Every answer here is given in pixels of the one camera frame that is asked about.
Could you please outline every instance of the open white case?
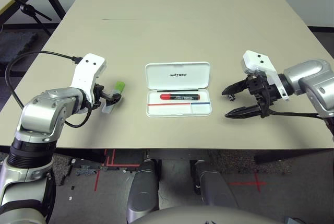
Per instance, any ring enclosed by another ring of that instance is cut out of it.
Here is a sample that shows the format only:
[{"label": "open white case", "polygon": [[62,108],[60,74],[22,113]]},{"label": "open white case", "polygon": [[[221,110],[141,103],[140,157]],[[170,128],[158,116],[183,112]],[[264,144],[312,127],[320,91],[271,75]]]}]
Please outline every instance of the open white case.
[{"label": "open white case", "polygon": [[[149,117],[207,116],[212,112],[208,62],[151,63],[145,66]],[[162,100],[160,95],[198,94],[199,100]]]}]

